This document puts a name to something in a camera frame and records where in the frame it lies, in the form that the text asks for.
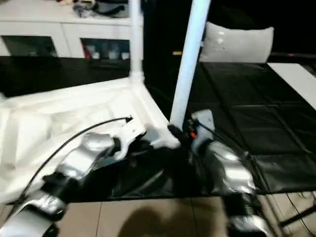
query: shelf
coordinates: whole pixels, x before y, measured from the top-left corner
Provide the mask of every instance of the shelf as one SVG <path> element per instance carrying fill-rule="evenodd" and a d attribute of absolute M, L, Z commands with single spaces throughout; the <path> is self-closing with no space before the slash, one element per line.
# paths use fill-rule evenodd
<path fill-rule="evenodd" d="M 80 18 L 71 5 L 62 6 L 56 0 L 6 0 L 0 1 L 0 21 L 54 22 L 97 25 L 130 25 L 130 18 Z"/>

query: red component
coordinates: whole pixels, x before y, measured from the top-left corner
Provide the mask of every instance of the red component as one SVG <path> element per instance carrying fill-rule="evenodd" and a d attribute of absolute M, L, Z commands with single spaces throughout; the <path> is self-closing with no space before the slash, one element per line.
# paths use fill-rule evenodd
<path fill-rule="evenodd" d="M 193 138 L 196 138 L 197 136 L 196 136 L 196 134 L 194 133 L 194 132 L 190 132 L 190 135 L 191 135 L 191 137 L 193 137 Z"/>

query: white cloth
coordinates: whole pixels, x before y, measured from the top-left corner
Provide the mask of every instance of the white cloth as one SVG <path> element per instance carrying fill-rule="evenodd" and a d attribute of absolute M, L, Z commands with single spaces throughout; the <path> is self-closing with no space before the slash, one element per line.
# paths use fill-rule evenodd
<path fill-rule="evenodd" d="M 273 43 L 273 27 L 232 30 L 206 23 L 201 62 L 264 63 Z"/>

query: black plastic sheet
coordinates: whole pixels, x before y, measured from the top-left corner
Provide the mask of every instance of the black plastic sheet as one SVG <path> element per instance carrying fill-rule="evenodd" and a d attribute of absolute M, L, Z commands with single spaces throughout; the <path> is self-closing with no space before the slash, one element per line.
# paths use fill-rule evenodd
<path fill-rule="evenodd" d="M 7 96 L 117 79 L 126 67 L 109 69 L 84 59 L 0 57 L 0 90 Z M 150 72 L 146 85 L 167 118 L 177 68 Z M 258 192 L 316 190 L 316 111 L 268 65 L 198 64 L 188 114 L 211 109 L 216 131 L 248 155 Z M 162 148 L 128 157 L 93 172 L 77 201 L 217 195 L 203 158 L 187 148 Z"/>

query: cabinet glass door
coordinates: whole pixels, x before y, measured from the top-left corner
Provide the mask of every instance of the cabinet glass door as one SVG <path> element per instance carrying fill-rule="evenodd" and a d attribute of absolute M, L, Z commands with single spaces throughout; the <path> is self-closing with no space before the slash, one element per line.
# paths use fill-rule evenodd
<path fill-rule="evenodd" d="M 1 36 L 12 56 L 57 57 L 51 37 L 46 36 Z"/>
<path fill-rule="evenodd" d="M 81 39 L 85 58 L 129 60 L 129 41 L 123 39 Z"/>

